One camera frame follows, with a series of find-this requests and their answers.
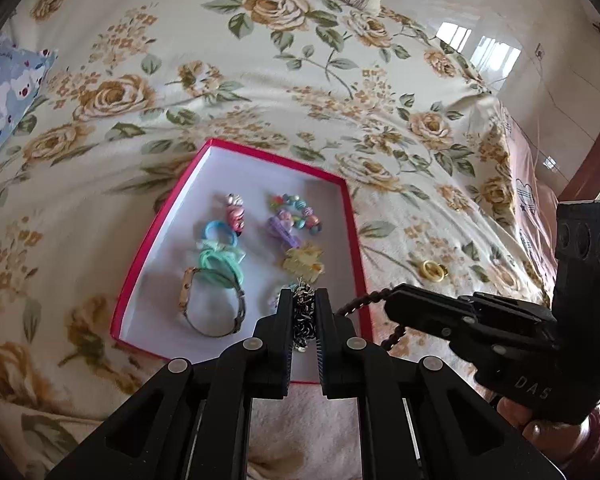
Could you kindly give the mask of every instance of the yellow ring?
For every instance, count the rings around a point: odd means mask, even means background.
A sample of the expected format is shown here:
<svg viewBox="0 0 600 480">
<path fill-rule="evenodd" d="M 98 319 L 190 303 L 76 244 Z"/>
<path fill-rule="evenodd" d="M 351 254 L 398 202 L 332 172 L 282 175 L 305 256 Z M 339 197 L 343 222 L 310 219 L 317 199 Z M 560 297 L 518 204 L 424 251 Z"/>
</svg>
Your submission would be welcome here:
<svg viewBox="0 0 600 480">
<path fill-rule="evenodd" d="M 444 267 L 437 264 L 433 260 L 426 260 L 420 264 L 420 272 L 422 275 L 432 282 L 439 283 L 445 279 L 446 272 Z"/>
</svg>

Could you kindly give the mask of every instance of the tiled floor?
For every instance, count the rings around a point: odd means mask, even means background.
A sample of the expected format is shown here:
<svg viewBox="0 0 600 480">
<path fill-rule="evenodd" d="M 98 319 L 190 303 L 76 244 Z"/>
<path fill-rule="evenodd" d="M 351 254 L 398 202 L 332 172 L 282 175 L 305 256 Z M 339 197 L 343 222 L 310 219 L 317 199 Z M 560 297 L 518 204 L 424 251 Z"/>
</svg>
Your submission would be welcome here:
<svg viewBox="0 0 600 480">
<path fill-rule="evenodd" d="M 600 32 L 588 0 L 382 0 L 461 49 L 493 84 L 559 194 L 600 132 Z M 542 63 L 535 56 L 541 44 Z M 551 157 L 555 167 L 542 163 Z"/>
</svg>

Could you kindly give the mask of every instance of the purple hair clip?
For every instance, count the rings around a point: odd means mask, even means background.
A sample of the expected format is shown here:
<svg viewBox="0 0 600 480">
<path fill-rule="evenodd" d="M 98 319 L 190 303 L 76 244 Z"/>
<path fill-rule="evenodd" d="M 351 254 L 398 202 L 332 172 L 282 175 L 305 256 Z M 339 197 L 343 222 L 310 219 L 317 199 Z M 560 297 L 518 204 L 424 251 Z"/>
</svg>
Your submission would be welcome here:
<svg viewBox="0 0 600 480">
<path fill-rule="evenodd" d="M 287 231 L 277 216 L 269 218 L 268 224 L 269 232 L 282 241 L 285 245 L 285 251 L 300 247 L 300 238 Z"/>
</svg>

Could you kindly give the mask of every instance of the floral blanket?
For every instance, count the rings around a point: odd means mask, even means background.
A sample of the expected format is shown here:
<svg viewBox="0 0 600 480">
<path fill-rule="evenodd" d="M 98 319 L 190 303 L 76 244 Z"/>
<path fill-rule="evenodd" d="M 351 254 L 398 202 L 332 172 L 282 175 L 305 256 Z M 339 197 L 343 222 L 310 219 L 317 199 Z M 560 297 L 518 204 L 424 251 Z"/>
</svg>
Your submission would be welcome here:
<svg viewBox="0 0 600 480">
<path fill-rule="evenodd" d="M 29 479 L 162 366 L 119 348 L 110 316 L 155 212 L 209 137 L 345 177 L 368 290 L 546 300 L 512 210 L 507 113 L 407 16 L 337 0 L 23 0 L 7 32 L 58 51 L 0 151 L 0 440 Z M 427 280 L 424 260 L 448 275 Z M 378 342 L 393 331 L 380 305 L 372 322 Z M 471 378 L 445 342 L 415 331 L 392 353 L 437 354 Z M 305 385 L 287 402 L 255 403 L 254 476 L 360 476 L 354 404 Z"/>
</svg>

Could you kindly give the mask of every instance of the cartoon print pillow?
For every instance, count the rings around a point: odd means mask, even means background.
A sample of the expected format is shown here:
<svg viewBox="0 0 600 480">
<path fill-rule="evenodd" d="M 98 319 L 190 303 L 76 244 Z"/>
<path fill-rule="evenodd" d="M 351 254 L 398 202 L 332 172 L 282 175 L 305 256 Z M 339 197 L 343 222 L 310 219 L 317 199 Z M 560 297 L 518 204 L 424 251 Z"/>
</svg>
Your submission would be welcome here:
<svg viewBox="0 0 600 480">
<path fill-rule="evenodd" d="M 19 49 L 0 36 L 0 147 L 33 102 L 56 54 Z"/>
</svg>

